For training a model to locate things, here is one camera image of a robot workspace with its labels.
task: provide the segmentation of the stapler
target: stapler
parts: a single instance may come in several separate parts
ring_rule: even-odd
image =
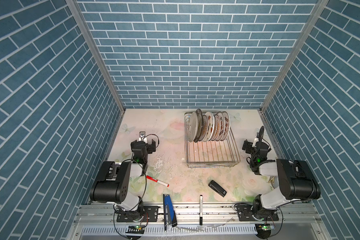
[[[169,224],[172,225],[172,227],[176,227],[177,226],[177,220],[176,220],[176,215],[175,215],[175,211],[173,210],[173,205],[172,205],[172,201],[171,201],[171,197],[167,194],[163,194],[163,203],[164,203],[164,230],[167,230],[167,214],[168,214],[168,221]]]

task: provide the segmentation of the brick wall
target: brick wall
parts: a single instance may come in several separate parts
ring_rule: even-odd
[[[316,0],[79,0],[127,108],[259,108]]]
[[[0,0],[0,240],[67,236],[118,117],[64,0]]]
[[[266,110],[284,154],[307,160],[332,239],[360,239],[360,0],[330,0]]]

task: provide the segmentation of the tabletop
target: tabletop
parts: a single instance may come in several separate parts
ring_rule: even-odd
[[[108,161],[121,162],[132,156],[130,143],[137,140],[140,131],[146,135],[156,134],[160,144],[156,152],[148,155],[147,175],[166,182],[169,187],[147,180],[144,202],[161,202],[163,194],[169,194],[172,202],[198,202],[203,195],[204,202],[251,202],[258,194],[270,192],[269,177],[255,175],[246,158],[250,156],[241,148],[245,139],[252,142],[263,125],[257,110],[226,110],[231,119],[231,130],[239,149],[241,162],[233,167],[188,168],[184,148],[184,114],[190,109],[127,109],[119,132],[110,151]],[[147,137],[148,143],[157,137]],[[264,139],[269,137],[264,132]],[[269,159],[276,159],[273,149]],[[227,194],[221,197],[208,183],[214,180]],[[128,191],[141,196],[145,179],[131,177]]]

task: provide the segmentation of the metal wire dish rack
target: metal wire dish rack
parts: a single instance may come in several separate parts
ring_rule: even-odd
[[[232,167],[240,162],[240,154],[232,130],[224,141],[189,142],[189,119],[185,113],[185,156],[190,168]]]

